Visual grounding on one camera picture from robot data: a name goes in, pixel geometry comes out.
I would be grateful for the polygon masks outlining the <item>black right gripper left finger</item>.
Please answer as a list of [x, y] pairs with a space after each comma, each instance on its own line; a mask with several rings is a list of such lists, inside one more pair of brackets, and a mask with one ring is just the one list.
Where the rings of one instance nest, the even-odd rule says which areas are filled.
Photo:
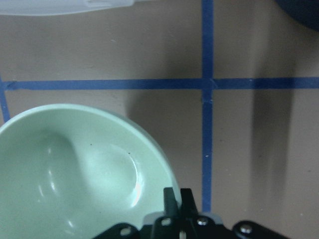
[[143, 220], [144, 239], [179, 238], [179, 208], [172, 188], [164, 188], [163, 206], [163, 211], [150, 213], [145, 216]]

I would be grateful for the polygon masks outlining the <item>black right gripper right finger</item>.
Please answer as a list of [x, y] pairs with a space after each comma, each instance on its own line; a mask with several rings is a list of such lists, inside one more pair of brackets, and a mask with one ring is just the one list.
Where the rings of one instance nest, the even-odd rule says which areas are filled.
[[221, 219], [215, 214], [199, 212], [190, 188], [180, 190], [180, 239], [220, 239]]

